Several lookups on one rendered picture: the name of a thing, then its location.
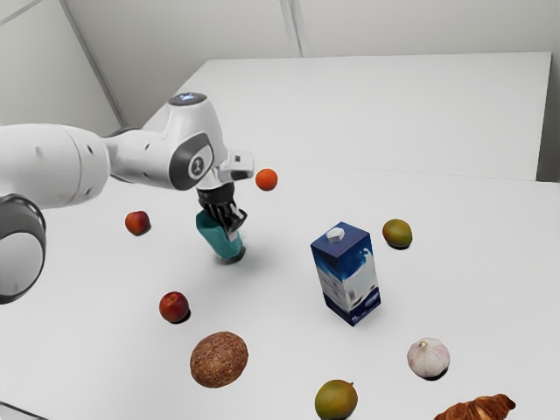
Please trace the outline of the teal faceted mug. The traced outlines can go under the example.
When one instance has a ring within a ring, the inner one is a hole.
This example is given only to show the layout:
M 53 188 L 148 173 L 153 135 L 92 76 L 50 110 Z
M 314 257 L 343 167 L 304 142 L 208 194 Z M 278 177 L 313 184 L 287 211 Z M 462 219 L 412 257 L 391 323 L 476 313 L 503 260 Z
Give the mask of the teal faceted mug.
M 205 210 L 197 214 L 196 228 L 224 263 L 236 263 L 244 257 L 245 248 L 239 232 L 229 234 Z

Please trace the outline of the orange fruit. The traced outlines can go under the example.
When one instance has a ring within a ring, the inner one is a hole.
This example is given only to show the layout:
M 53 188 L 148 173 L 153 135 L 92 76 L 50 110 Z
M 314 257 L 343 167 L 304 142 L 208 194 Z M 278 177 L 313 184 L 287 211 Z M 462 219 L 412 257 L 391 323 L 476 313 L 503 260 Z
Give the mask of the orange fruit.
M 278 182 L 277 173 L 270 169 L 261 169 L 255 175 L 255 184 L 262 191 L 272 191 L 276 188 Z

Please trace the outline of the red peach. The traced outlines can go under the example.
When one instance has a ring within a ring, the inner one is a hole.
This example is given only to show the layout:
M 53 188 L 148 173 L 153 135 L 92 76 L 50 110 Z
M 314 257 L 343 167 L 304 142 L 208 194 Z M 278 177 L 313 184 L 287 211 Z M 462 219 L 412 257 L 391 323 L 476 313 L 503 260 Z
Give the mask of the red peach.
M 144 235 L 151 229 L 150 217 L 145 211 L 128 213 L 124 224 L 127 230 L 135 236 Z
M 164 294 L 160 299 L 158 309 L 162 318 L 172 324 L 184 322 L 191 313 L 186 296 L 178 291 Z

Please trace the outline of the blue white milk carton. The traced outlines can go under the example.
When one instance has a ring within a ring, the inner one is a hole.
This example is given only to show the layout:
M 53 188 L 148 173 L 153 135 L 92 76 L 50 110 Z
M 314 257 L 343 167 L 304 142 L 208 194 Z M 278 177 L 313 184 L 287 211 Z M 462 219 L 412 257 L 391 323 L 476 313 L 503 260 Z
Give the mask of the blue white milk carton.
M 356 326 L 381 304 L 369 232 L 343 221 L 311 243 L 325 304 Z

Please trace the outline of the brown round bread loaf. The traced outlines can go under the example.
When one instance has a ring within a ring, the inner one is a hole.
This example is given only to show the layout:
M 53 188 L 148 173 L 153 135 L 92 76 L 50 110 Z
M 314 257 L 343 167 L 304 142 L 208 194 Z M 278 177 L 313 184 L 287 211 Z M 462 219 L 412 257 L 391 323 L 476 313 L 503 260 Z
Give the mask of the brown round bread loaf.
M 201 386 L 217 389 L 236 381 L 245 370 L 249 350 L 245 341 L 232 332 L 216 332 L 192 350 L 192 378 Z

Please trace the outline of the green mango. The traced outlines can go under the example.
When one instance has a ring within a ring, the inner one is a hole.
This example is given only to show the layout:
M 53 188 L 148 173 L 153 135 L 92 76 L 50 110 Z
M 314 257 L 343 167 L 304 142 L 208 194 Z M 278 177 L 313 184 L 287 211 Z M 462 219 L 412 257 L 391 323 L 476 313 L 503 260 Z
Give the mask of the green mango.
M 382 235 L 386 243 L 394 249 L 406 249 L 413 241 L 410 225 L 405 220 L 387 220 L 382 227 Z
M 358 394 L 352 382 L 330 380 L 318 390 L 314 407 L 321 420 L 346 420 L 358 404 Z

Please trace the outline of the white garlic bulb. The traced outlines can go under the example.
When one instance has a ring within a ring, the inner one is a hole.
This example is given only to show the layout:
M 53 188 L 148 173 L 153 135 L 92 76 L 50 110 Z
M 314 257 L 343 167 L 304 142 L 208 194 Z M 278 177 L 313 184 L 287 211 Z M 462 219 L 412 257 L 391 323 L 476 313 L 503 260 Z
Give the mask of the white garlic bulb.
M 432 379 L 448 369 L 451 356 L 447 346 L 440 339 L 422 338 L 410 346 L 407 362 L 416 376 Z

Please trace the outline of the brown croissant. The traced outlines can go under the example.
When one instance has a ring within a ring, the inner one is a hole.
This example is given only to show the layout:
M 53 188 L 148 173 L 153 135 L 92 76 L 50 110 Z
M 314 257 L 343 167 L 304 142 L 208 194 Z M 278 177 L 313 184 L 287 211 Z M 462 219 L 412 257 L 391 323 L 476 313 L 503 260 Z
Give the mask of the brown croissant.
M 516 403 L 504 394 L 479 396 L 452 405 L 433 420 L 505 420 L 515 407 Z

